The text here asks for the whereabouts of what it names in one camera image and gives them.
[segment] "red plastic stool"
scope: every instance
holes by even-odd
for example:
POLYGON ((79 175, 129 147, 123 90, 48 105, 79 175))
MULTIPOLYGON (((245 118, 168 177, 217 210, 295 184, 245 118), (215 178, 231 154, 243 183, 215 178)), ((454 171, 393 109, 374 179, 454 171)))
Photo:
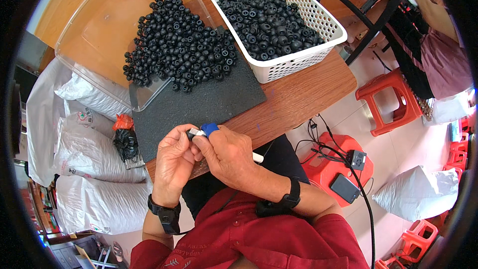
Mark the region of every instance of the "red plastic stool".
POLYGON ((463 117, 461 119, 461 131, 463 132, 471 132, 471 128, 468 124, 468 118, 467 117, 463 117))
POLYGON ((377 124, 377 127, 370 131, 373 136, 388 133, 395 128, 414 121, 423 114, 417 100, 415 99, 415 95, 412 93, 406 82, 403 81, 400 68, 394 69, 388 74, 382 74, 373 78, 367 82, 367 84, 357 89, 355 92, 355 98, 357 101, 364 99, 372 112, 373 119, 377 124), (380 111, 373 98, 376 93, 387 87, 393 87, 399 102, 398 109, 393 112, 393 122, 388 124, 383 122, 380 111))
POLYGON ((462 132, 461 140, 453 141, 450 144, 450 151, 461 151, 461 152, 468 153, 468 138, 469 138, 469 134, 466 132, 462 132))
POLYGON ((402 245, 397 253, 404 260, 417 263, 425 255, 438 235, 438 229, 427 220, 417 220, 402 234, 402 245))
POLYGON ((441 229, 442 226, 445 224, 445 219, 447 215, 448 215, 448 211, 445 211, 441 213, 440 215, 434 216, 432 218, 427 218, 425 220, 427 220, 429 223, 436 226, 437 229, 441 229))
POLYGON ((375 262, 376 269, 406 269, 405 266, 392 254, 391 258, 384 260, 377 260, 375 262))
MULTIPOLYGON (((337 144, 345 151, 356 149, 363 152, 362 147, 357 143, 355 139, 348 135, 335 134, 334 139, 337 144)), ((322 133, 319 137, 319 141, 325 143, 327 146, 330 146, 337 151, 340 151, 337 145, 333 142, 330 135, 327 132, 322 133)), ((322 150, 327 155, 338 157, 338 155, 327 149, 322 150)), ((311 151, 305 160, 308 160, 306 163, 302 164, 302 168, 305 171, 305 174, 309 178, 311 185, 321 188, 327 192, 330 196, 334 197, 341 207, 349 206, 350 204, 341 198, 337 193, 333 192, 330 189, 331 183, 337 177, 339 173, 343 174, 348 178, 355 186, 359 186, 355 177, 352 175, 350 169, 345 167, 345 164, 335 161, 330 161, 324 158, 318 158, 319 154, 311 151)), ((373 175, 373 162, 366 158, 365 166, 362 172, 356 170, 356 174, 361 175, 360 182, 362 186, 365 186, 367 181, 373 175)))
POLYGON ((450 165, 444 165, 443 166, 443 171, 445 171, 445 170, 455 170, 457 172, 457 175, 458 175, 458 182, 460 182, 461 175, 463 175, 463 169, 458 168, 458 167, 453 167, 453 166, 450 166, 450 165))
POLYGON ((465 153, 465 152, 451 151, 446 165, 449 165, 451 167, 458 167, 458 168, 461 168, 462 170, 466 170, 467 156, 468 156, 468 153, 465 153))

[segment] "black plastic bag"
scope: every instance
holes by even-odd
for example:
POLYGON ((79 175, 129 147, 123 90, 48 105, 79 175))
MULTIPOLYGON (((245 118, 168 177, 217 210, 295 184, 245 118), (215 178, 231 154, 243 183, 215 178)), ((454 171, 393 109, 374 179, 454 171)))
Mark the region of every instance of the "black plastic bag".
POLYGON ((115 132, 115 140, 113 144, 118 150, 123 162, 131 159, 138 154, 138 140, 133 130, 117 129, 115 132))

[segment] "tiled floor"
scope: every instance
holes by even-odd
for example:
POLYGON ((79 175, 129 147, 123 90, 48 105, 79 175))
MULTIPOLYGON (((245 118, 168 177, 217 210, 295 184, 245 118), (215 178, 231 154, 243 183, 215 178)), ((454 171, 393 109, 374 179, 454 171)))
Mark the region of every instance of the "tiled floor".
MULTIPOLYGON (((379 49, 383 46, 384 44, 380 44, 375 51, 389 68, 396 68, 397 64, 393 60, 391 50, 382 53, 379 49)), ((386 72, 371 49, 366 49, 350 66, 350 69, 357 79, 358 87, 364 85, 373 77, 386 72)), ((385 113, 391 112, 395 104, 398 106, 398 102, 394 102, 396 99, 393 99, 393 93, 380 93, 377 95, 377 100, 381 102, 380 110, 385 113)), ((355 100, 355 92, 346 95, 342 100, 320 112, 320 114, 334 134, 348 134, 355 138, 374 162, 374 183, 370 190, 369 201, 375 221, 377 258, 384 257, 393 249, 396 249, 400 235, 412 223, 385 212, 371 199, 371 196, 387 181, 416 165, 424 165, 428 171, 441 168, 448 156, 449 143, 446 139, 446 125, 424 127, 421 118, 419 118, 388 134, 373 137, 370 134, 370 130, 374 127, 373 120, 370 120, 370 111, 365 101, 355 100)), ((322 121, 319 118, 314 118, 314 120, 318 125, 319 135, 325 132, 326 128, 322 121)), ((292 145, 296 146, 301 139, 309 138, 307 123, 286 134, 292 145)), ((299 145, 297 151, 299 159, 303 159, 309 154, 311 146, 310 143, 306 142, 299 145)), ((365 186, 366 191, 369 188, 370 184, 367 184, 365 186)), ((181 203, 180 226, 182 231, 186 231, 194 227, 194 221, 183 200, 181 200, 181 203)), ((360 197, 352 205, 344 208, 343 211, 370 265, 370 221, 364 199, 360 197)), ((132 247, 140 240, 140 235, 141 233, 138 231, 118 236, 105 236, 105 238, 111 243, 115 239, 121 245, 123 243, 128 245, 127 253, 125 253, 128 260, 132 247), (121 239, 128 239, 128 241, 120 242, 121 239)), ((179 238, 180 236, 175 236, 175 243, 179 238)))

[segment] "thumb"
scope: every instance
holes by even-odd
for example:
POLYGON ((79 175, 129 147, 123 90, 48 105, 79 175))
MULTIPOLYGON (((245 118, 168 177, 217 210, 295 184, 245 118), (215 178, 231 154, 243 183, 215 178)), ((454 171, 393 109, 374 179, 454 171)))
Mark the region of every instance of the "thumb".
POLYGON ((194 136, 193 143, 199 147, 209 166, 219 166, 218 155, 209 140, 204 136, 194 136))

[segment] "orange plastic bag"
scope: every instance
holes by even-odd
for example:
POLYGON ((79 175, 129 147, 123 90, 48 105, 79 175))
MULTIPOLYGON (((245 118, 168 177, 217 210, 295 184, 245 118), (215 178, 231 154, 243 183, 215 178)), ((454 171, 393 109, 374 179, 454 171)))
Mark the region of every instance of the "orange plastic bag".
POLYGON ((129 115, 116 115, 116 122, 113 125, 113 130, 131 129, 133 127, 133 119, 129 115))

